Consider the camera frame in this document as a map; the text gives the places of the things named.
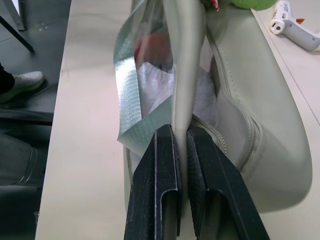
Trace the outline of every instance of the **white sneaker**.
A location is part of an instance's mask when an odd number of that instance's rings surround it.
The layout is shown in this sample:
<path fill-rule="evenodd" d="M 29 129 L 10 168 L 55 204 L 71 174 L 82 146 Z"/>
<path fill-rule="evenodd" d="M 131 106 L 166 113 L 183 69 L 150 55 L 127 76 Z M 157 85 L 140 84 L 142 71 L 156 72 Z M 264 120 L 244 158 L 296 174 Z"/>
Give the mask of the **white sneaker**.
<path fill-rule="evenodd" d="M 40 71 L 13 75 L 13 77 L 14 86 L 9 91 L 0 94 L 0 104 L 10 101 L 19 94 L 36 90 L 45 81 L 45 75 Z"/>

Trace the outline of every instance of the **gray floor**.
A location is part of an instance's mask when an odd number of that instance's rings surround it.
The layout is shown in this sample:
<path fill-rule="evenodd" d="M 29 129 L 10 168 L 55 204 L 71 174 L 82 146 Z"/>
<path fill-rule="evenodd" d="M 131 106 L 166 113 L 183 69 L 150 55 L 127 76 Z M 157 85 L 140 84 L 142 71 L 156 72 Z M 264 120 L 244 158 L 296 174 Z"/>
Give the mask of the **gray floor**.
<path fill-rule="evenodd" d="M 31 110 L 53 113 L 71 0 L 25 0 L 22 13 L 27 30 L 20 34 L 33 46 L 35 54 L 0 25 L 0 62 L 7 72 L 22 74 L 42 71 L 46 83 L 40 91 L 23 94 L 0 109 Z M 0 0 L 0 15 L 14 26 Z M 0 133 L 21 139 L 46 153 L 50 127 L 0 122 Z M 0 239 L 35 239 L 35 215 L 41 201 L 41 190 L 32 187 L 0 187 Z"/>

